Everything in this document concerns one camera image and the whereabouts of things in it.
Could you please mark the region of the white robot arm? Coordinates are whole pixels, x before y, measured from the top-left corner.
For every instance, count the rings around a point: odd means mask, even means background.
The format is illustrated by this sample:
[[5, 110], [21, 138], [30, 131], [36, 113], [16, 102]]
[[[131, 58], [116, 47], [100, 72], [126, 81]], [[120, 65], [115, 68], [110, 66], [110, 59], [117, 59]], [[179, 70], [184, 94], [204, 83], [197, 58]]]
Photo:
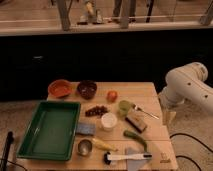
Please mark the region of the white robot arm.
[[200, 62], [170, 70], [165, 76], [166, 86], [159, 93], [161, 105], [169, 109], [188, 99], [213, 115], [213, 88], [205, 84], [207, 77], [208, 70]]

